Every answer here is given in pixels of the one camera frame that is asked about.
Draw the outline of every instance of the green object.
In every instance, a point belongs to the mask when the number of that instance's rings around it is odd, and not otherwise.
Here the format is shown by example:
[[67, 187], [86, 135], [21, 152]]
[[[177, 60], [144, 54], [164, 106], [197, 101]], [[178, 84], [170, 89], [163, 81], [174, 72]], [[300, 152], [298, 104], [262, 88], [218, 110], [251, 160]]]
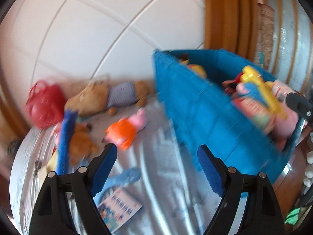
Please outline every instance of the green object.
[[298, 214], [300, 212], [300, 208], [296, 208], [293, 211], [291, 211], [287, 217], [285, 223], [295, 225], [298, 221]]

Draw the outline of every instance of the card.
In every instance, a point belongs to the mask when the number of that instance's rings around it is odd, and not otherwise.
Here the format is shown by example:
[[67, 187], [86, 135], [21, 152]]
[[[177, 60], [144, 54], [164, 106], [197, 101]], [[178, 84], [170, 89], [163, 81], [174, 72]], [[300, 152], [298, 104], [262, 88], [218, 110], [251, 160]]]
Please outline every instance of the card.
[[98, 206], [98, 211], [111, 233], [117, 231], [134, 214], [142, 204], [137, 202], [125, 190], [118, 189]]

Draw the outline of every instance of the bag handle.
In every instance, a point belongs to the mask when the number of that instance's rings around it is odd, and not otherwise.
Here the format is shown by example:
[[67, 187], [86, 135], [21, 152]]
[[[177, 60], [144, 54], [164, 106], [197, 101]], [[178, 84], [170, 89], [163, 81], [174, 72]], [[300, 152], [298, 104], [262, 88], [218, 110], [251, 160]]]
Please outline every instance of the bag handle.
[[28, 98], [31, 98], [33, 95], [38, 94], [41, 91], [44, 91], [48, 86], [49, 84], [45, 80], [37, 81], [29, 90]]

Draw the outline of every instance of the silver screw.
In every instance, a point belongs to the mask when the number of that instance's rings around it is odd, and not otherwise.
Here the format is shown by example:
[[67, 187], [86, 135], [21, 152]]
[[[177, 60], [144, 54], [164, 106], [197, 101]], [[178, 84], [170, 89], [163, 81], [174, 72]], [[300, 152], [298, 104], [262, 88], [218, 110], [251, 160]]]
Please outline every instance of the silver screw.
[[228, 170], [228, 172], [231, 173], [231, 174], [234, 174], [234, 173], [236, 173], [236, 171], [237, 171], [234, 167], [229, 167], [227, 170]]
[[263, 178], [263, 179], [266, 178], [266, 174], [265, 174], [264, 172], [260, 172], [260, 173], [259, 173], [259, 176], [260, 176], [261, 178]]
[[79, 173], [85, 173], [87, 171], [87, 167], [85, 167], [85, 166], [82, 166], [82, 167], [80, 167], [79, 169], [78, 169], [78, 172]]
[[55, 175], [55, 172], [54, 171], [51, 171], [48, 173], [48, 178], [53, 178]]

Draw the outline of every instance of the red toy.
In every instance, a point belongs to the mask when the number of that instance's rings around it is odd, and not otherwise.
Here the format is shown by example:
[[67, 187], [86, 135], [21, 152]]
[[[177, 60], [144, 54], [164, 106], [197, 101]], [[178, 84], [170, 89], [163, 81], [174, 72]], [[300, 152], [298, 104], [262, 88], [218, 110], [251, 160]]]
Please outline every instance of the red toy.
[[58, 85], [40, 80], [30, 89], [25, 109], [32, 122], [44, 129], [63, 121], [66, 99]]

